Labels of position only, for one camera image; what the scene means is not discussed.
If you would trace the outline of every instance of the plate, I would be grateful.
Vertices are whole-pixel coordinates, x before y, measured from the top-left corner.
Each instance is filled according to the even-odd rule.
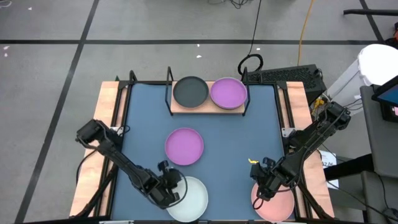
[[[167,138],[165,151],[175,164],[187,166],[196,162],[203,153],[204,143],[200,134],[192,128],[174,130]]]
[[[194,177],[186,177],[188,192],[185,198],[177,205],[166,208],[169,214],[179,222],[193,222],[199,219],[205,212],[208,204],[206,186]],[[173,192],[182,197],[185,193],[185,181],[180,180]]]
[[[185,77],[173,87],[175,101],[185,108],[196,108],[209,96],[209,86],[198,77]]]
[[[243,83],[235,78],[220,78],[211,87],[210,96],[220,108],[235,109],[244,104],[248,91]]]
[[[255,184],[253,189],[251,190],[251,203],[255,201],[257,198],[257,189],[258,185]],[[281,185],[279,187],[279,190],[285,190],[288,189],[288,187],[285,187]],[[256,204],[254,205],[255,207],[260,206],[261,201],[264,200],[258,200]],[[255,210],[257,214],[269,221],[269,222],[282,222],[285,221],[290,217],[294,209],[294,196],[293,192],[287,191],[287,192],[278,192],[275,194],[275,197],[271,198],[268,202],[264,201],[262,204],[261,208]]]

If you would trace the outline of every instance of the pink plate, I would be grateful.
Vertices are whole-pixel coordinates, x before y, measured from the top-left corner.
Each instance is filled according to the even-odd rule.
[[[248,97],[248,91],[241,81],[226,77],[214,82],[210,96],[219,107],[235,109],[244,104]]]
[[[190,165],[203,153],[204,143],[200,134],[191,128],[174,130],[167,138],[167,157],[177,165]]]
[[[251,190],[251,203],[257,198],[256,193],[258,185],[255,184]],[[279,190],[288,189],[287,187],[281,185]],[[255,207],[260,206],[261,199],[259,199]],[[264,201],[261,208],[257,209],[256,212],[259,216],[269,222],[282,222],[288,219],[292,214],[294,209],[294,197],[293,192],[290,190],[288,192],[278,192],[275,197],[271,198],[269,202]]]

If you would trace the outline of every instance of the black cable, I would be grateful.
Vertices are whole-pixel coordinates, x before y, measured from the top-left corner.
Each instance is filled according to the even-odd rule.
[[[273,193],[281,193],[281,192],[288,192],[288,191],[291,191],[291,190],[293,190],[294,188],[296,188],[296,187],[298,186],[298,184],[299,184],[300,181],[301,181],[301,175],[298,175],[298,180],[297,180],[296,183],[293,185],[293,187],[290,187],[289,189],[284,189],[284,190],[276,190],[276,191],[273,191]],[[257,209],[260,209],[260,208],[262,207],[262,204],[264,203],[264,200],[261,200],[260,205],[259,205],[258,207],[255,207],[256,203],[258,202],[258,200],[261,199],[261,197],[262,197],[262,194],[260,194],[259,196],[257,196],[257,198],[253,201],[253,204],[252,204],[253,209],[257,210]]]
[[[343,189],[337,187],[336,185],[332,184],[332,183],[329,182],[329,181],[327,181],[327,182],[328,182],[330,185],[334,186],[336,189],[339,189],[339,190],[341,190],[342,192],[344,192],[344,193],[348,194],[349,196],[353,197],[355,200],[357,200],[359,203],[363,204],[365,207],[370,208],[371,210],[374,210],[375,212],[377,212],[378,214],[380,214],[380,215],[382,215],[382,216],[384,216],[384,217],[387,217],[387,218],[389,218],[389,219],[391,219],[391,220],[394,220],[394,221],[397,221],[397,222],[398,222],[398,218],[394,218],[394,217],[391,217],[391,216],[389,216],[389,215],[383,214],[383,213],[380,212],[379,210],[377,210],[377,209],[375,209],[374,207],[372,207],[372,206],[370,206],[370,205],[364,203],[364,202],[361,201],[359,198],[355,197],[354,195],[350,194],[349,192],[347,192],[347,191],[345,191],[345,190],[343,190]]]
[[[256,35],[256,30],[257,30],[257,22],[258,22],[258,20],[259,20],[261,1],[262,1],[262,0],[260,0],[260,2],[259,2],[259,7],[257,8],[256,23],[255,23],[255,25],[254,25],[253,37],[252,37],[252,39],[251,39],[251,45],[250,45],[250,50],[249,50],[248,55],[251,53],[251,49],[253,48],[254,37],[255,37],[255,35]]]
[[[240,9],[244,4],[248,3],[249,0],[238,0],[238,2],[235,2],[233,0],[229,0],[231,4],[235,7],[235,9]]]
[[[356,101],[354,101],[354,102],[352,102],[352,103],[348,103],[347,105],[345,105],[345,106],[343,106],[343,107],[347,107],[347,106],[349,106],[349,105],[353,105],[354,103],[358,102],[359,100],[362,100],[362,98],[357,99]]]
[[[119,136],[123,136],[124,134],[126,134],[130,131],[130,126],[123,125],[123,126],[120,126],[116,132],[118,133],[121,128],[123,128],[123,132],[121,134],[119,134]]]
[[[185,193],[184,193],[184,196],[183,196],[178,202],[176,202],[176,203],[174,203],[174,204],[172,204],[172,205],[169,205],[169,206],[164,206],[164,207],[163,207],[163,206],[157,205],[155,202],[153,202],[153,201],[151,200],[151,198],[148,198],[148,200],[149,200],[149,202],[150,202],[151,204],[153,204],[153,205],[155,205],[156,207],[159,207],[159,208],[161,208],[161,209],[166,209],[166,208],[171,208],[171,207],[173,207],[173,206],[176,206],[176,205],[178,205],[180,202],[182,202],[182,200],[184,200],[184,198],[185,198],[185,196],[187,196],[187,192],[188,192],[188,182],[187,182],[187,178],[186,178],[186,177],[184,176],[184,174],[181,173],[179,170],[176,169],[176,171],[177,171],[178,173],[180,173],[180,175],[182,176],[182,178],[184,179],[184,182],[185,182]],[[139,178],[138,175],[136,175],[136,177],[138,178],[141,187],[144,189],[144,186],[143,186],[143,184],[142,184],[142,180]]]
[[[210,0],[207,0],[207,3],[208,4],[221,4],[221,3],[224,3],[226,0],[221,0],[220,2],[210,2]]]
[[[92,152],[90,152],[87,156],[85,156],[82,160],[81,160],[81,162],[79,163],[79,166],[77,167],[77,170],[76,170],[76,184],[77,184],[77,182],[79,181],[79,173],[80,173],[80,168],[81,168],[81,165],[83,165],[83,163],[86,161],[86,159],[87,158],[89,158],[91,155],[93,155],[94,154],[94,152],[96,152],[97,150],[93,150]]]
[[[327,151],[329,151],[338,161],[340,161],[340,162],[345,162],[344,160],[337,158],[337,157],[335,156],[335,154],[332,153],[323,143],[322,143],[321,145],[322,145]]]
[[[384,187],[384,182],[383,182],[383,180],[381,179],[381,176],[380,176],[379,174],[376,174],[376,175],[379,177],[380,182],[381,182],[381,185],[383,186],[384,203],[386,203],[386,207],[387,207],[388,209],[390,209],[390,207],[388,206],[388,203],[387,203],[386,188]]]
[[[107,176],[104,179],[104,182],[98,187],[97,191],[94,193],[90,201],[86,204],[86,206],[79,212],[77,215],[72,216],[71,218],[74,217],[88,217],[88,215],[91,213],[93,208],[96,205],[96,202],[100,199],[104,191],[106,190],[108,184],[114,179],[116,176],[116,171],[118,167],[117,165],[113,164],[111,170],[108,172]]]
[[[221,0],[219,2],[211,2],[210,0],[207,0],[207,3],[212,4],[212,5],[217,5],[217,4],[224,3],[226,1],[229,1],[235,7],[235,9],[240,9],[244,4],[249,2],[249,0],[238,0],[238,2],[236,2],[234,0]]]
[[[118,133],[119,130],[120,130],[121,128],[124,128],[124,129],[123,129],[123,132],[120,134],[120,136],[123,136],[124,134],[128,133],[128,132],[130,131],[130,129],[131,129],[130,126],[128,126],[128,125],[123,125],[123,126],[120,126],[116,132]],[[76,184],[77,184],[77,182],[79,181],[79,173],[80,173],[80,168],[81,168],[81,166],[83,165],[83,163],[86,161],[87,158],[89,158],[91,155],[94,154],[94,152],[96,152],[96,150],[93,150],[92,152],[90,152],[90,153],[89,153],[87,156],[85,156],[85,157],[81,160],[81,162],[79,163],[79,166],[77,167],[77,170],[76,170]]]
[[[357,103],[357,104],[351,105],[351,106],[349,106],[349,107],[347,107],[347,108],[350,110],[350,109],[353,108],[354,106],[359,106],[359,105],[362,105],[362,103]]]
[[[319,156],[321,157],[321,161],[322,161],[322,153],[319,149],[317,149],[317,151],[319,152]]]
[[[348,109],[349,111],[356,111],[356,110],[360,110],[360,109],[362,109],[363,108],[363,106],[361,106],[360,108],[356,108],[356,109]]]
[[[258,22],[258,20],[259,20],[261,1],[262,1],[262,0],[259,1],[259,7],[258,7],[258,9],[257,9],[256,24],[254,25],[254,32],[253,32],[253,37],[252,37],[252,39],[251,39],[250,51],[249,51],[249,53],[248,53],[248,56],[246,56],[244,59],[242,59],[242,61],[241,61],[241,62],[239,63],[239,65],[238,65],[238,73],[239,73],[242,77],[243,77],[243,72],[242,72],[241,67],[242,67],[242,64],[243,64],[247,59],[249,59],[249,58],[251,58],[251,57],[256,57],[256,58],[258,58],[258,59],[260,60],[260,65],[255,69],[255,71],[257,71],[257,72],[260,71],[260,70],[262,69],[262,66],[263,66],[263,64],[264,64],[264,61],[263,61],[261,55],[259,55],[259,54],[250,54],[250,53],[251,53],[251,49],[253,48],[254,37],[256,36],[256,29],[257,29],[257,22]]]

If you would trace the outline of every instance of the yellow tag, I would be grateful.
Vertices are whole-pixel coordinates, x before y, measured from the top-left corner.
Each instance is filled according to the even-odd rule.
[[[259,163],[259,161],[253,161],[253,160],[251,160],[251,159],[249,159],[249,162],[250,162],[251,164]]]

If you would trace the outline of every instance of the blue table surface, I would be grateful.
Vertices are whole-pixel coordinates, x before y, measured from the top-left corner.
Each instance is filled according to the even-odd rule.
[[[157,171],[157,163],[168,160],[165,140],[178,128],[193,128],[205,143],[201,158],[190,166],[178,166],[186,176],[196,177],[207,188],[208,207],[201,220],[259,220],[253,210],[248,158],[278,160],[283,156],[282,139],[274,89],[268,85],[250,87],[251,104],[240,114],[174,114],[165,101],[164,85],[135,84],[126,124],[123,153],[135,164]],[[166,210],[147,201],[131,185],[124,172],[118,173],[113,220],[172,220]]]

